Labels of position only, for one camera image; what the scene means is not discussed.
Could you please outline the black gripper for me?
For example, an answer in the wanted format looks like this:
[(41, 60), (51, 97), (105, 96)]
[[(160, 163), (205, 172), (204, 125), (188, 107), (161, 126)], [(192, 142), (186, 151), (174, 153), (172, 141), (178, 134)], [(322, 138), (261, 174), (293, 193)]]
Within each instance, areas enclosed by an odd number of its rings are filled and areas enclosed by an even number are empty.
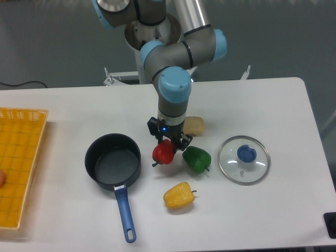
[(167, 137), (173, 144), (173, 152), (178, 150), (184, 151), (191, 143), (193, 137), (183, 133), (184, 122), (178, 125), (168, 125), (165, 121), (160, 121), (158, 118), (151, 117), (147, 122), (149, 132), (155, 136), (158, 143), (163, 141), (163, 137)]

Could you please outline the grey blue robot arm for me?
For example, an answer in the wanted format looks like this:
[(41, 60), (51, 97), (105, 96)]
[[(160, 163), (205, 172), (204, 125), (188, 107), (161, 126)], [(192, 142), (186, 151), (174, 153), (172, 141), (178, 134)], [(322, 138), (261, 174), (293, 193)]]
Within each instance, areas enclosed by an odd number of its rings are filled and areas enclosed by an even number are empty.
[(158, 141), (169, 138), (174, 150), (185, 150), (192, 137), (183, 131), (191, 93), (189, 70), (225, 56), (223, 32), (214, 29), (203, 1), (175, 1), (177, 16), (165, 1), (93, 1), (101, 23), (124, 26), (134, 50), (141, 83), (157, 91), (158, 115), (148, 121)]

